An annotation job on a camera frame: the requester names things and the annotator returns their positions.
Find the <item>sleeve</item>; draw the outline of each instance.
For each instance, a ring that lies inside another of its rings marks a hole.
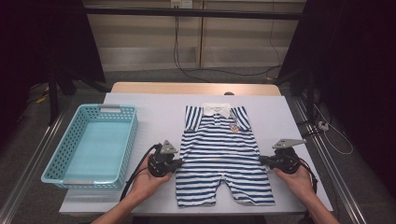
[[[233,114],[233,118],[235,119],[236,123],[238,124],[239,128],[242,131],[249,131],[250,124],[248,122],[248,113],[243,106],[235,107],[231,109]]]
[[[204,110],[198,106],[186,106],[186,124],[184,129],[185,132],[198,131],[203,111]]]

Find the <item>forearm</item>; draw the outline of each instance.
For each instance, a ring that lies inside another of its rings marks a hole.
[[[121,223],[140,203],[145,200],[143,195],[130,192],[121,202],[97,218],[93,223]]]
[[[339,223],[316,194],[301,197],[300,202],[306,207],[315,223]]]

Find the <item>collar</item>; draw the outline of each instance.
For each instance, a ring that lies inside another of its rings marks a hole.
[[[203,103],[202,107],[204,108],[204,115],[207,115],[207,116],[213,116],[215,114],[220,114],[226,119],[231,116],[230,104]]]

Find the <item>embroidered patch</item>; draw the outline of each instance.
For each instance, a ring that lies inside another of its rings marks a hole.
[[[239,132],[239,127],[238,127],[238,125],[236,123],[231,123],[230,124],[230,130],[233,133],[237,133],[237,132]]]

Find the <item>gray floor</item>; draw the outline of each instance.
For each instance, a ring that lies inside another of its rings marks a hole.
[[[254,74],[265,71],[265,68],[227,68],[227,70],[235,73]],[[208,70],[189,72],[188,74],[198,76],[210,82],[264,83],[267,80],[267,83],[271,83],[272,80],[276,79],[277,71],[278,69],[274,69],[268,74],[263,73],[258,76],[244,77]],[[187,77],[175,69],[113,72],[106,74],[106,80],[107,83],[104,85],[108,87],[111,87],[117,81],[202,82],[202,80]],[[69,217],[59,214],[58,211],[66,191],[52,185],[42,184],[40,181],[40,176],[77,107],[86,103],[102,103],[105,98],[104,93],[98,92],[83,83],[76,82],[76,86],[78,87],[78,91],[74,96],[63,96],[59,92],[61,108],[67,105],[68,102],[70,102],[70,106],[65,110],[64,121],[59,127],[58,134],[52,139],[48,151],[43,155],[42,161],[37,164],[36,171],[32,173],[32,180],[28,184],[28,190],[21,192],[24,194],[24,197],[16,213],[11,214],[13,217],[12,223],[78,223],[91,221],[94,218]],[[44,84],[32,89],[31,98],[38,98],[45,87]],[[296,122],[302,121],[295,104],[296,100],[301,101],[301,97],[290,96],[288,83],[280,86],[280,89],[282,94],[286,96]],[[322,105],[322,113],[325,116],[329,116],[325,105]],[[19,176],[25,174],[26,165],[34,156],[42,136],[48,129],[49,115],[49,99],[41,104],[37,104],[35,101],[30,103],[21,116],[21,120],[13,131],[9,141],[2,148],[0,152],[0,169],[3,171],[0,174],[0,205],[2,207],[8,202],[7,199],[10,193],[16,188]],[[343,130],[342,124],[337,123],[336,118],[332,118],[332,124],[340,131]],[[300,126],[300,129],[302,134],[306,133],[304,125]],[[328,132],[328,136],[336,147],[340,150],[348,151],[348,143],[338,133]],[[306,145],[309,153],[313,161],[316,162],[315,165],[320,174],[319,178],[331,200],[334,209],[333,214],[342,223],[353,223],[344,207],[344,202],[332,185],[330,176],[321,162],[312,139],[309,136],[306,139],[308,140]],[[386,188],[361,158],[359,149],[355,149],[351,155],[341,155],[335,150],[332,150],[330,146],[329,150],[338,170],[359,204],[367,223],[396,223],[396,213],[394,212],[396,211],[396,202],[389,196]],[[282,214],[268,215],[265,218],[267,223],[297,223],[301,216],[301,214]]]

